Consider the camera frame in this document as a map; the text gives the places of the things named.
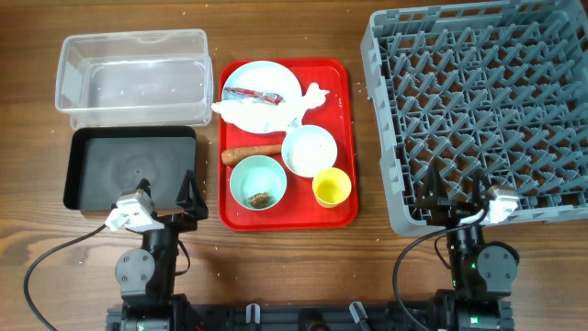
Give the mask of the light blue bowl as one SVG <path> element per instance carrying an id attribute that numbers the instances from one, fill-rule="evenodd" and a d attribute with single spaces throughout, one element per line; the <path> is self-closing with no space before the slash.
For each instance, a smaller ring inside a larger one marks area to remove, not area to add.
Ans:
<path id="1" fill-rule="evenodd" d="M 299 177 L 314 178 L 335 164 L 336 141 L 326 129 L 303 125 L 286 135 L 281 156 L 286 167 Z"/>

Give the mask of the brown food scrap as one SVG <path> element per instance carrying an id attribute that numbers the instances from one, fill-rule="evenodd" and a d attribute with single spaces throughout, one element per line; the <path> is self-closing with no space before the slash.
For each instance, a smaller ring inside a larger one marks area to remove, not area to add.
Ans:
<path id="1" fill-rule="evenodd" d="M 248 199 L 248 203 L 255 209 L 263 209 L 270 202 L 270 195 L 268 192 L 256 193 Z"/>

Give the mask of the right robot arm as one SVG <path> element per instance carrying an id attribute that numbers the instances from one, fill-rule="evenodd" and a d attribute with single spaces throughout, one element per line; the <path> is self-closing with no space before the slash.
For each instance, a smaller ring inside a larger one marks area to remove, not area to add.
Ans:
<path id="1" fill-rule="evenodd" d="M 512 293 L 520 257 L 503 242 L 487 242 L 483 226 L 506 220 L 518 205 L 513 189 L 493 185 L 480 170 L 474 172 L 470 200 L 452 200 L 439 171 L 429 166 L 417 207 L 431 212 L 431 225 L 445 229 L 453 288 L 435 293 L 427 309 L 427 329 L 515 328 L 505 298 Z"/>

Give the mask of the red serving tray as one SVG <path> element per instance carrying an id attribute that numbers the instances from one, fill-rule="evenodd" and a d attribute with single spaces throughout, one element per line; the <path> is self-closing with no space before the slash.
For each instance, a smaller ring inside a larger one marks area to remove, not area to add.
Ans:
<path id="1" fill-rule="evenodd" d="M 351 183 L 356 183 L 356 161 L 348 75 L 345 67 L 335 59 L 307 58 L 274 60 L 288 68 L 298 79 L 301 90 L 316 82 L 330 94 L 326 103 L 308 111 L 302 122 L 326 129 L 335 139 L 338 151 L 334 162 L 344 170 Z M 218 166 L 218 214 L 220 220 L 235 232 L 310 230 L 344 227 L 358 213 L 357 189 L 351 190 L 342 204 L 326 209 L 313 196 L 311 180 L 285 170 L 287 187 L 284 197 L 266 211 L 250 211 L 241 206 L 229 188 L 232 169 Z"/>

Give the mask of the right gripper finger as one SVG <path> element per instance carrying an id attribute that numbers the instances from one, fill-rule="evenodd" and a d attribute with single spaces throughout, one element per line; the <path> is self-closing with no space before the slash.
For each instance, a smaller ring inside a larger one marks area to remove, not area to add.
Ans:
<path id="1" fill-rule="evenodd" d="M 427 168 L 421 196 L 416 200 L 419 209 L 435 210 L 449 206 L 443 180 L 435 165 Z"/>
<path id="2" fill-rule="evenodd" d="M 473 175 L 473 185 L 471 191 L 471 202 L 474 205 L 483 205 L 486 201 L 487 189 L 491 185 L 490 180 L 486 177 L 481 169 L 477 169 Z"/>

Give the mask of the white tissue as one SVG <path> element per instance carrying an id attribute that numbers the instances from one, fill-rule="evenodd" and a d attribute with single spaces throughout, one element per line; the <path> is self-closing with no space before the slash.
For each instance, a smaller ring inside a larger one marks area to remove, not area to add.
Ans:
<path id="1" fill-rule="evenodd" d="M 296 118 L 304 118 L 306 112 L 326 102 L 328 90 L 311 83 L 301 97 L 290 97 L 278 105 L 269 105 L 255 99 L 227 93 L 230 98 L 212 104 L 211 109 L 227 123 L 243 131 L 266 134 L 276 131 L 291 132 L 288 125 Z"/>

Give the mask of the clear plastic bin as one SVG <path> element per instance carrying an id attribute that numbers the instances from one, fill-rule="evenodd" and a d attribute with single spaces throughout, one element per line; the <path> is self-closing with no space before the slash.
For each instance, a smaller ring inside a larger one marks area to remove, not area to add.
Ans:
<path id="1" fill-rule="evenodd" d="M 213 99 L 202 29 L 72 35 L 63 42 L 54 106 L 74 129 L 206 126 Z"/>

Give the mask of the orange carrot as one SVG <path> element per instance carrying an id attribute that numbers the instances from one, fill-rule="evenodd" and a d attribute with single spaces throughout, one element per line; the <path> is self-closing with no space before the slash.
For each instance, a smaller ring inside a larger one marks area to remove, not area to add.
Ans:
<path id="1" fill-rule="evenodd" d="M 225 166 L 236 166 L 247 157 L 257 155 L 271 156 L 280 154 L 281 148 L 281 144 L 236 147 L 224 150 L 220 154 L 220 159 Z"/>

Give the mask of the white plastic spoon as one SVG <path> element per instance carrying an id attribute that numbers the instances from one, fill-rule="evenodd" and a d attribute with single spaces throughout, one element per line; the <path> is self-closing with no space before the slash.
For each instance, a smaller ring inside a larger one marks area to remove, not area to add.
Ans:
<path id="1" fill-rule="evenodd" d="M 294 119 L 289 125 L 288 125 L 288 129 L 289 130 L 295 130 L 298 127 L 300 127 L 302 125 L 302 121 L 301 118 L 296 118 Z"/>

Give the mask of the red snack wrapper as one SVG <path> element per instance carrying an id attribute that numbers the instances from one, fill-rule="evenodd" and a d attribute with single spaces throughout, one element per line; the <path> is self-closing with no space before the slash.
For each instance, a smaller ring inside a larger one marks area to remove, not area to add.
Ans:
<path id="1" fill-rule="evenodd" d="M 284 100 L 284 98 L 277 93 L 260 92 L 260 91 L 255 91 L 252 89 L 241 88 L 241 87 L 225 87 L 224 91 L 229 94 L 234 94 L 236 96 L 240 96 L 240 97 L 244 97 L 244 98 L 255 99 L 259 102 L 264 102 L 266 104 L 274 105 L 274 106 L 278 105 L 279 103 L 281 103 Z"/>

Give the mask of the white rice pile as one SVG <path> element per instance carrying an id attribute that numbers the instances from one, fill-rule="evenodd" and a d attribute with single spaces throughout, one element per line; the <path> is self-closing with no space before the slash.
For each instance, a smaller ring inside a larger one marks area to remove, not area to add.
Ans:
<path id="1" fill-rule="evenodd" d="M 301 136 L 288 152 L 290 168 L 303 177 L 314 177 L 332 163 L 332 145 L 321 135 Z"/>

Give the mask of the yellow plastic cup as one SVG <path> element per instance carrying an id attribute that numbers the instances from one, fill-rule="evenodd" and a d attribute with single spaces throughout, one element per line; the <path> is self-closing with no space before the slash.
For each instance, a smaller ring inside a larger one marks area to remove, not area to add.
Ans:
<path id="1" fill-rule="evenodd" d="M 312 181 L 315 199 L 327 209 L 343 203 L 350 196 L 352 187 L 349 175 L 335 167 L 324 169 Z"/>

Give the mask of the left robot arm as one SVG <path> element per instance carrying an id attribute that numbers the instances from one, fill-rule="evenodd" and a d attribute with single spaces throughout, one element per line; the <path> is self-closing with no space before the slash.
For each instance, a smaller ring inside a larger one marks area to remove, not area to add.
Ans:
<path id="1" fill-rule="evenodd" d="M 141 247 L 125 252 L 115 266 L 123 301 L 120 312 L 107 314 L 107 331 L 203 330 L 204 322 L 186 295 L 175 294 L 175 278 L 184 271 L 176 260 L 186 248 L 179 235 L 198 229 L 209 210 L 198 191 L 195 174 L 186 171 L 175 204 L 179 213 L 159 216 L 148 179 L 121 194 L 105 225 L 112 231 L 124 228 L 142 236 Z"/>

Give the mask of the light blue plate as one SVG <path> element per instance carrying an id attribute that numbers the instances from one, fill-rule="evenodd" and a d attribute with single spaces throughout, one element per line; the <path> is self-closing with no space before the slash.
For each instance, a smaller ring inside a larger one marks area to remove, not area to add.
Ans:
<path id="1" fill-rule="evenodd" d="M 221 87 L 221 98 L 229 99 L 225 87 L 241 87 L 261 92 L 273 92 L 283 98 L 301 97 L 298 78 L 284 65 L 270 61 L 246 63 L 229 75 Z"/>

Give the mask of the mint green bowl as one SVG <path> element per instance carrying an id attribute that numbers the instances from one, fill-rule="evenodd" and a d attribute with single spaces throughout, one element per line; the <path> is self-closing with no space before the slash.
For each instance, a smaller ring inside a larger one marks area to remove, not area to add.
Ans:
<path id="1" fill-rule="evenodd" d="M 251 156 L 243 159 L 232 170 L 229 187 L 234 200 L 250 211 L 265 211 L 278 204 L 284 197 L 288 186 L 283 166 L 269 156 Z M 269 204 L 263 209 L 255 209 L 248 199 L 256 193 L 268 192 Z"/>

